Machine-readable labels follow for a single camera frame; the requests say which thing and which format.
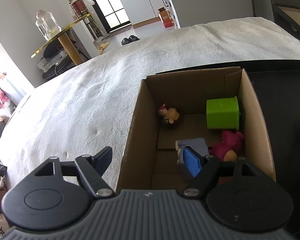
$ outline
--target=green plastic container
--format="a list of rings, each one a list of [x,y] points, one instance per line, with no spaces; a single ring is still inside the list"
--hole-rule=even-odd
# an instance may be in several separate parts
[[[239,115],[237,97],[207,100],[208,129],[239,130]]]

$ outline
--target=white blanket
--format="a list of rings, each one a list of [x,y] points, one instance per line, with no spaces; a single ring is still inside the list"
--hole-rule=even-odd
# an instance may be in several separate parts
[[[256,59],[300,59],[300,41],[263,18],[170,31],[113,49],[36,88],[2,133],[8,187],[50,156],[114,151],[103,178],[115,188],[140,80],[171,69]]]

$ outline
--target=door window pane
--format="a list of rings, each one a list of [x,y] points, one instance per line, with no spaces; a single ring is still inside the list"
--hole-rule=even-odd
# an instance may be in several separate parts
[[[111,3],[112,8],[114,9],[114,11],[118,11],[118,10],[123,8],[123,5],[120,2],[120,0],[109,0],[109,2]]]
[[[97,3],[104,15],[113,13],[113,9],[111,8],[111,5],[108,0],[97,0]]]
[[[116,27],[117,25],[120,24],[114,13],[106,16],[106,20],[109,23],[110,28]]]
[[[128,15],[124,9],[117,11],[115,13],[120,21],[120,23],[125,23],[129,21]]]

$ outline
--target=black slipper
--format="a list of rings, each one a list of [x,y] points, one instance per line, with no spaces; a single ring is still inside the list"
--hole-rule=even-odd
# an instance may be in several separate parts
[[[121,44],[122,45],[126,45],[128,43],[130,43],[131,41],[128,39],[128,38],[124,38],[122,41],[121,41]]]
[[[129,40],[130,40],[131,42],[133,42],[133,41],[139,41],[140,39],[139,39],[137,36],[131,35],[131,36],[129,37]]]

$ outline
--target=doorway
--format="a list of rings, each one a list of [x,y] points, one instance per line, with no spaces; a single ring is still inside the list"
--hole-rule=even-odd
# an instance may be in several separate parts
[[[130,20],[120,0],[93,1],[95,2],[93,8],[108,33],[130,24]]]

